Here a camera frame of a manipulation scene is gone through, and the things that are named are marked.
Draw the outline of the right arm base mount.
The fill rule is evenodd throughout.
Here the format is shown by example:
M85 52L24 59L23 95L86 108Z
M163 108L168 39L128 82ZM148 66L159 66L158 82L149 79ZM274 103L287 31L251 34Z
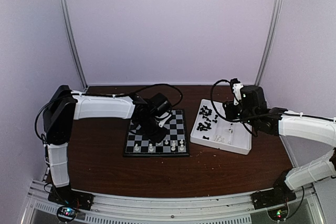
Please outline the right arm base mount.
M297 199L293 190L289 189L285 183L289 169L283 171L275 180L272 189L264 191L256 191L251 194L254 209L268 208L276 205L285 204L289 201Z

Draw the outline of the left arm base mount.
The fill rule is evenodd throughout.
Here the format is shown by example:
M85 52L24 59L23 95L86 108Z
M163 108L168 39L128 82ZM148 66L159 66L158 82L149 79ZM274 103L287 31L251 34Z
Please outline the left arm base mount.
M56 187L52 184L48 195L51 202L80 210L91 210L93 199L93 194L75 191L71 185Z

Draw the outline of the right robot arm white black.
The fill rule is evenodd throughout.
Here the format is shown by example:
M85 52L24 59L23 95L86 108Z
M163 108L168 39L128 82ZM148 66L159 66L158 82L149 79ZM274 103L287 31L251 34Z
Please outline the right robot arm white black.
M272 203L281 203L289 196L289 192L301 186L335 176L335 119L296 113L284 108L248 108L234 101L224 102L223 109L227 121L249 124L256 132L305 138L332 147L321 157L282 172L269 192Z

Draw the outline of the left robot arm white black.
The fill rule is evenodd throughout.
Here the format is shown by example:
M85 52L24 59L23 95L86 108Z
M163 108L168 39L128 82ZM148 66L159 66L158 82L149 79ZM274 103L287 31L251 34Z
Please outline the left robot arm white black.
M119 118L132 120L143 135L154 143L167 135L164 123L171 116L172 105L162 93L149 99L138 92L128 94L93 94L70 90L61 85L52 99L39 111L43 117L44 133L40 139L46 150L53 192L64 205L71 205L76 194L71 189L68 173L68 143L75 120L88 118Z

